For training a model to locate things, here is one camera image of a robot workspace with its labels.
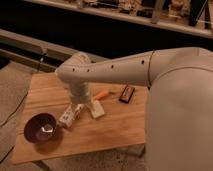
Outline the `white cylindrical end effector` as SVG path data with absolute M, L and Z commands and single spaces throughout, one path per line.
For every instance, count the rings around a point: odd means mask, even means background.
M 73 103 L 87 103 L 91 99 L 88 83 L 70 84 L 70 99 Z

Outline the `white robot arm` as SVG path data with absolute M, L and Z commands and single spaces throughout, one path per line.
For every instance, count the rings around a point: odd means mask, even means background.
M 147 87 L 147 171 L 213 171 L 213 52 L 175 48 L 97 63 L 75 53 L 56 74 L 73 105 L 91 102 L 90 82 Z

